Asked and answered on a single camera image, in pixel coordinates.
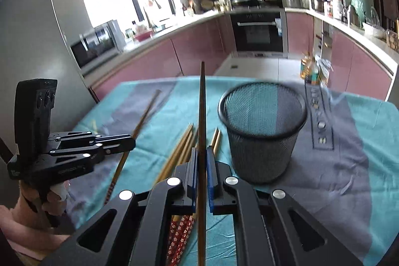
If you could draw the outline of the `left hand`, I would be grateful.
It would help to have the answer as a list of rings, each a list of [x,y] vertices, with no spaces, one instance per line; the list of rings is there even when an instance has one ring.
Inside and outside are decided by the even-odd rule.
[[[69,181],[51,186],[45,202],[42,202],[35,188],[24,181],[19,181],[20,195],[15,207],[11,209],[13,219],[29,228],[37,230],[49,228],[46,214],[56,217],[64,214],[69,187]]]

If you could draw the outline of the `pink forearm sleeve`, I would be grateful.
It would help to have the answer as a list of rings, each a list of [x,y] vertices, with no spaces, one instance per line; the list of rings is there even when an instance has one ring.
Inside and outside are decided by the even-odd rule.
[[[11,211],[4,205],[1,205],[1,231],[17,253],[38,261],[43,260],[69,239],[69,235],[51,234],[16,222],[11,216]]]

